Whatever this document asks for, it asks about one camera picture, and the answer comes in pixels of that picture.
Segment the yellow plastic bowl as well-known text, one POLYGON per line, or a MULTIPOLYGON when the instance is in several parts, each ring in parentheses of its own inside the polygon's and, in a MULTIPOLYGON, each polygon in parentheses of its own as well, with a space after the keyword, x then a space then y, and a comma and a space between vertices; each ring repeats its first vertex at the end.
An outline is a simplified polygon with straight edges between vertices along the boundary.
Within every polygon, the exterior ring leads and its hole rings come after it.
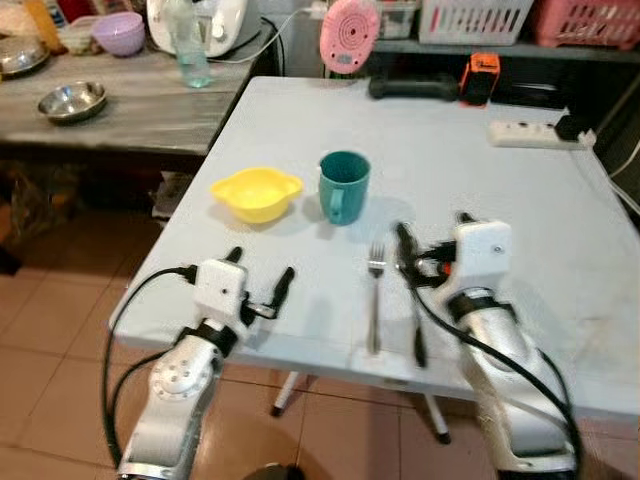
POLYGON ((271 166, 252 166, 216 180, 210 193, 242 223, 266 224, 282 218, 302 189, 297 175, 271 166))

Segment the steel fork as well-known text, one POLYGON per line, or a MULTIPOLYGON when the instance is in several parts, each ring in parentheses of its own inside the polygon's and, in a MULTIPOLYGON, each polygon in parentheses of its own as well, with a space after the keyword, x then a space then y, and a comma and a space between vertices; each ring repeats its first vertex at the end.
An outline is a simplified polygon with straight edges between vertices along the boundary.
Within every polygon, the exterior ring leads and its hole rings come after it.
POLYGON ((383 239, 375 239, 370 244, 366 268, 367 274, 371 278, 367 352, 370 355, 379 355, 381 352, 381 278, 383 278, 384 271, 387 269, 387 246, 385 246, 383 239))

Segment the white table leg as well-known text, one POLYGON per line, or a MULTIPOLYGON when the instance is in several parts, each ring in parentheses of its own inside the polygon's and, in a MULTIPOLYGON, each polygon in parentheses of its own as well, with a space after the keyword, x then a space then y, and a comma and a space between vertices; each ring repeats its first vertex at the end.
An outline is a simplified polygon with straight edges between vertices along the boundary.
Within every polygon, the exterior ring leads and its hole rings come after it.
POLYGON ((436 442, 449 445, 452 443, 451 430, 448 429, 447 421, 442 410, 440 410, 438 401, 435 396, 422 396, 425 406, 428 407, 428 415, 430 417, 431 429, 434 431, 436 442))
POLYGON ((294 390, 296 390, 298 385, 301 384, 301 381, 305 380, 306 378, 307 375, 302 374, 302 372, 288 372, 282 385, 280 385, 279 392, 276 393, 276 397, 273 403, 271 403, 271 417, 276 417, 276 419, 278 419, 278 417, 283 415, 285 408, 287 408, 289 402, 291 402, 291 397, 293 396, 294 390))

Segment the teal plastic mug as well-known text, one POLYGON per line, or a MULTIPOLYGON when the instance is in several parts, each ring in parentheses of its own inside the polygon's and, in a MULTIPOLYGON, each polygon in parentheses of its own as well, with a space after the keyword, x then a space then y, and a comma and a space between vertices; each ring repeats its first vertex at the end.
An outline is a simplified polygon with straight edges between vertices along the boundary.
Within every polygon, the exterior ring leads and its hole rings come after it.
POLYGON ((333 225, 355 223, 364 210, 372 165, 362 154, 334 151, 319 161, 317 201, 333 225))

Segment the white power strip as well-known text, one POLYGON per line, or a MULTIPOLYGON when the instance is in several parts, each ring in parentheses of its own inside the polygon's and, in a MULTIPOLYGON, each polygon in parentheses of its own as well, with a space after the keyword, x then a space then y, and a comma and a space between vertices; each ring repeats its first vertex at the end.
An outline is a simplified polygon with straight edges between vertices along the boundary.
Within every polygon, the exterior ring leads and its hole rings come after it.
POLYGON ((588 150, 596 142, 593 131, 579 133, 575 140, 562 140, 556 125, 545 122, 492 122, 486 137, 495 147, 564 151, 588 150))

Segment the black power plug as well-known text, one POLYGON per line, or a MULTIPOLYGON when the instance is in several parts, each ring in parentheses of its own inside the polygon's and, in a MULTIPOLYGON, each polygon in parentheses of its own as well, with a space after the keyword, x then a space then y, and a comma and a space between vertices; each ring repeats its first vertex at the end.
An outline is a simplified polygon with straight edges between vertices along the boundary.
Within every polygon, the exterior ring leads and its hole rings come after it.
POLYGON ((579 114, 563 115, 556 124, 553 131, 559 141, 577 143, 580 141, 580 134, 593 131, 593 120, 588 116, 579 114))

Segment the orange and black device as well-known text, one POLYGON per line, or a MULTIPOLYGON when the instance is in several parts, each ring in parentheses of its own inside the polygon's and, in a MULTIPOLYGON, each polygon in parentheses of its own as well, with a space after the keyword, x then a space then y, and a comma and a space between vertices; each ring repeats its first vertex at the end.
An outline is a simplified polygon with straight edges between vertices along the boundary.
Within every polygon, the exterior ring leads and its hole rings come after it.
POLYGON ((500 56, 495 52, 474 52, 463 69, 460 101, 470 108, 485 108, 500 76, 500 56))

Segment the black dumbbell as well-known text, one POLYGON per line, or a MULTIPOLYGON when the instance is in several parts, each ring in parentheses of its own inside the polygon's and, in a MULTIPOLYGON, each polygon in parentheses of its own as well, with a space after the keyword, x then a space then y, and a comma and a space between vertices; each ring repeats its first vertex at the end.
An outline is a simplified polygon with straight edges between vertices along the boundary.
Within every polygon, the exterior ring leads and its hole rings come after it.
POLYGON ((438 99, 453 102, 460 99, 460 86, 448 76, 421 78, 372 77, 367 93, 371 99, 407 97, 407 99, 438 99))

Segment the black robot foot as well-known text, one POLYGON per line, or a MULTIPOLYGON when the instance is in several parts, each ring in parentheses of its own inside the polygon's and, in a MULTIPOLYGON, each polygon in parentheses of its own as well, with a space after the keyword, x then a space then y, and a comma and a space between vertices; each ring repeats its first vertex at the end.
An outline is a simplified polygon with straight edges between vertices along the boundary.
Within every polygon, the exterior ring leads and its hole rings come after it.
POLYGON ((251 471, 241 480, 306 480, 306 474, 296 463, 268 463, 251 471))

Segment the white plastic basket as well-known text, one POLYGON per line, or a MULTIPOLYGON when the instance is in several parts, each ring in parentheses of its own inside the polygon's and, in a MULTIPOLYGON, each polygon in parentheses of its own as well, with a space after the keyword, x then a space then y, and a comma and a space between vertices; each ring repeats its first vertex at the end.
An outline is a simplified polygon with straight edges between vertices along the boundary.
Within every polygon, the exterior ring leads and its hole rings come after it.
POLYGON ((433 45, 515 45, 534 1, 422 0, 419 42, 433 45))

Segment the clear plastic water bottle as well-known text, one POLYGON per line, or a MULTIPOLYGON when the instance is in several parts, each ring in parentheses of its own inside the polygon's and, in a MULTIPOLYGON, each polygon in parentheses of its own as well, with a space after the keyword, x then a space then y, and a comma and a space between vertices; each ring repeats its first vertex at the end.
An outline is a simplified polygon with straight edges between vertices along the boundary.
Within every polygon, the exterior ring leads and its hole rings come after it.
POLYGON ((195 90, 210 86, 212 74, 195 4, 192 0, 166 0, 164 17, 184 83, 195 90))

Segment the pink round appliance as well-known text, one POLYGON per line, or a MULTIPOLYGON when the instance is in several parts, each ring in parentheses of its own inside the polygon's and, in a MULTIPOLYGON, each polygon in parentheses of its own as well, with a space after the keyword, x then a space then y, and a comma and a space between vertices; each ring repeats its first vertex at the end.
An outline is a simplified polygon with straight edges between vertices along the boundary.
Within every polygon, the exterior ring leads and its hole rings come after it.
POLYGON ((369 63, 380 31, 378 0, 334 0, 325 8, 317 41, 330 73, 353 74, 369 63))

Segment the shallow steel bowl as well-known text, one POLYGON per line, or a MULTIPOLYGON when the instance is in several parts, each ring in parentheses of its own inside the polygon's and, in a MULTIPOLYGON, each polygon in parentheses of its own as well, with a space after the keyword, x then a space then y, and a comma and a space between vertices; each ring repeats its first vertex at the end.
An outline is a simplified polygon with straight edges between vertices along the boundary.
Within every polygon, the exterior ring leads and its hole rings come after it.
POLYGON ((108 105, 108 91, 99 82, 64 84, 46 93, 37 104, 38 113, 54 125, 84 122, 108 105))

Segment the white kitchen machine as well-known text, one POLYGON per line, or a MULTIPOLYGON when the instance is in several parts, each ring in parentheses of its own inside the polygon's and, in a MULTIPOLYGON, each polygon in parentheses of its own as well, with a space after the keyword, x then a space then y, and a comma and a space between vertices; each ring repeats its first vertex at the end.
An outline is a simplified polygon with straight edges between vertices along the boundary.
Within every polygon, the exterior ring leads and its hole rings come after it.
MULTIPOLYGON (((261 27, 262 0, 189 0, 195 8, 207 58, 224 58, 257 35, 261 27)), ((148 36, 157 49, 173 55, 172 37, 163 14, 166 0, 145 0, 148 36)))

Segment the pink plastic basket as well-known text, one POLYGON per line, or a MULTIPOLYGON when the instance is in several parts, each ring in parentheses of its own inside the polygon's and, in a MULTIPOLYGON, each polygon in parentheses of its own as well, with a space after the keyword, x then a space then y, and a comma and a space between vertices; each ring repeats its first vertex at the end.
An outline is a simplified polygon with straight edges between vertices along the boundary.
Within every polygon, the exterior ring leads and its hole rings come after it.
POLYGON ((634 49, 640 0, 536 0, 532 38, 539 46, 634 49))

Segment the purple plastic bowl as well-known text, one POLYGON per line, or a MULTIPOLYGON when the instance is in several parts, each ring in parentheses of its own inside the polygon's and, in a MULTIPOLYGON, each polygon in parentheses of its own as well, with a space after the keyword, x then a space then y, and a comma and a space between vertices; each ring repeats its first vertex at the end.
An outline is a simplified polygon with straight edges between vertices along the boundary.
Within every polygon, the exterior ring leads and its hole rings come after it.
POLYGON ((116 58, 138 54, 145 46, 145 17, 136 12, 102 15, 91 28, 93 40, 116 58))

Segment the black-handled table knife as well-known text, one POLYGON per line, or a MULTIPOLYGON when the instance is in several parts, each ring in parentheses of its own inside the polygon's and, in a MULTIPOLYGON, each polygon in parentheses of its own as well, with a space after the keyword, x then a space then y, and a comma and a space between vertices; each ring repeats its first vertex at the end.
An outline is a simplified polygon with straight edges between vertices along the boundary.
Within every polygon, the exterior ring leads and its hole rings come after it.
POLYGON ((415 288, 408 288, 410 292, 411 311, 413 315, 413 358, 417 367, 425 370, 428 367, 428 343, 425 339, 425 315, 419 302, 419 293, 415 288))

